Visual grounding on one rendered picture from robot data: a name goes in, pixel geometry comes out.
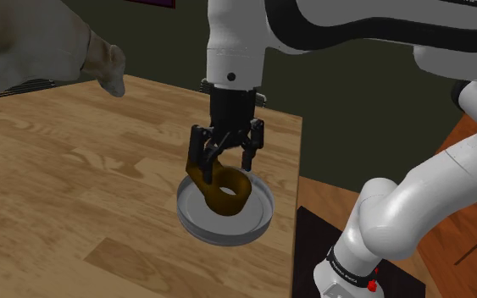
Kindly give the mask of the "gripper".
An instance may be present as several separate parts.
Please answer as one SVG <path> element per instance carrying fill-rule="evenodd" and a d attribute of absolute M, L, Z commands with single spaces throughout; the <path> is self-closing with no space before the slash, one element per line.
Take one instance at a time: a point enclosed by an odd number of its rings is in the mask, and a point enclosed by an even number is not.
<path fill-rule="evenodd" d="M 264 121 L 253 119 L 257 92 L 213 87 L 210 93 L 209 128 L 191 127 L 188 150 L 188 175 L 201 185 L 222 185 L 225 167 L 219 156 L 229 147 L 243 149 L 241 168 L 252 170 L 256 152 L 263 148 Z"/>

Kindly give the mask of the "grey shallow dish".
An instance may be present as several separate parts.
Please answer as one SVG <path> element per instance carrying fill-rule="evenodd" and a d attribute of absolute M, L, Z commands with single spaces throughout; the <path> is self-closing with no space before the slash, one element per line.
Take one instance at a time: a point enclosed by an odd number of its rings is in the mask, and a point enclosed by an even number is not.
<path fill-rule="evenodd" d="M 242 246 L 255 241 L 268 229 L 274 215 L 275 198 L 268 185 L 247 172 L 252 192 L 244 208 L 234 216 L 211 211 L 202 192 L 186 176 L 177 190 L 177 216 L 197 239 L 215 246 Z"/>

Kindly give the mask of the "wooden table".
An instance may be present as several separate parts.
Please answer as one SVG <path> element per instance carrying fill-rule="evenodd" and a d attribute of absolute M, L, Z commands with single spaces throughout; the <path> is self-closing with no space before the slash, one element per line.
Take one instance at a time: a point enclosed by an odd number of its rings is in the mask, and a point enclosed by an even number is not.
<path fill-rule="evenodd" d="M 0 298 L 291 298 L 302 121 L 258 108 L 253 172 L 275 195 L 269 229 L 238 247 L 176 215 L 202 93 L 126 76 L 0 98 Z"/>

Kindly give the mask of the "beige cloth bundle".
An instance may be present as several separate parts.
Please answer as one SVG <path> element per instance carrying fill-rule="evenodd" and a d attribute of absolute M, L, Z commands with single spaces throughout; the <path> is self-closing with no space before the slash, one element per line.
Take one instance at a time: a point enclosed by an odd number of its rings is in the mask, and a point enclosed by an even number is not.
<path fill-rule="evenodd" d="M 62 0 L 0 0 L 0 92 L 29 80 L 73 81 L 86 73 L 125 94 L 126 58 Z"/>

